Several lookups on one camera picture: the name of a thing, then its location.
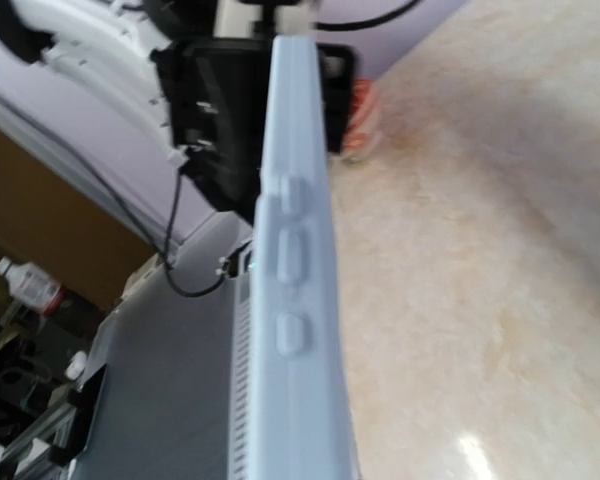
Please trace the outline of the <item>light blue phone case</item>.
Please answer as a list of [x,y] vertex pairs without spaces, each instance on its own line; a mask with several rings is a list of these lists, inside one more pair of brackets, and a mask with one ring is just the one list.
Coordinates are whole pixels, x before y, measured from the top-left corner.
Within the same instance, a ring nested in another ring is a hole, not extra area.
[[341,348],[319,56],[273,44],[250,272],[246,473],[359,475]]

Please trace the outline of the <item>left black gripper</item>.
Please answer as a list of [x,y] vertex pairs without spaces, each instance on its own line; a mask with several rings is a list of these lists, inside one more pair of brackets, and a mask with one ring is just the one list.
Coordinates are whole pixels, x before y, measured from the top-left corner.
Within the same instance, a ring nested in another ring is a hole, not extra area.
[[252,223],[258,201],[296,218],[326,209],[355,52],[310,37],[191,38],[152,52],[180,167],[217,211]]

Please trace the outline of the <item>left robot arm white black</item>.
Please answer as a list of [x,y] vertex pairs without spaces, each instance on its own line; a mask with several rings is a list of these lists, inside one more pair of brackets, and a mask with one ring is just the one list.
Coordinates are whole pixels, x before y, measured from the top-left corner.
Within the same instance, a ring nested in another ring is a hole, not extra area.
[[312,1],[0,1],[0,43],[113,107],[219,212],[254,219],[271,63]]

